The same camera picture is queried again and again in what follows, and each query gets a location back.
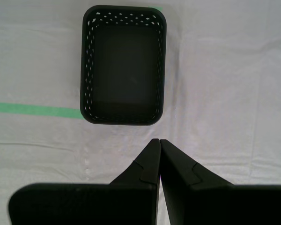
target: green tape line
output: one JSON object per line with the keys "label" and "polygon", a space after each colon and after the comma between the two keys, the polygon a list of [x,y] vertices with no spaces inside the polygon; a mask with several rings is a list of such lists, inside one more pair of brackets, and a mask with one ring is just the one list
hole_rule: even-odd
{"label": "green tape line", "polygon": [[163,8],[162,7],[158,7],[158,6],[149,6],[150,8],[154,8],[154,9],[157,9],[159,11],[162,11]]}
{"label": "green tape line", "polygon": [[51,107],[40,105],[23,105],[0,102],[0,113],[25,114],[35,116],[55,116],[72,119],[83,119],[79,109]]}

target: black plastic basket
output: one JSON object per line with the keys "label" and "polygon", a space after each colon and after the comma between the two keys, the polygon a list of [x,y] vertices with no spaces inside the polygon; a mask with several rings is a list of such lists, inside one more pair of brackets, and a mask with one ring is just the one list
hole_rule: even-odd
{"label": "black plastic basket", "polygon": [[94,6],[83,18],[83,117],[151,125],[163,113],[166,21],[154,8]]}

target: white fabric surface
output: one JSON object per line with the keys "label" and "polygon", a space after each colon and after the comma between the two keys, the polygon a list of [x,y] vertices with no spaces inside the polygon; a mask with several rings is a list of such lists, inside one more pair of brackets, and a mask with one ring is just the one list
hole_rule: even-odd
{"label": "white fabric surface", "polygon": [[133,127],[0,113],[0,225],[18,188],[109,183],[152,138],[232,183],[281,184],[281,0],[0,0],[0,102],[79,108],[82,17],[97,4],[163,8],[163,116]]}

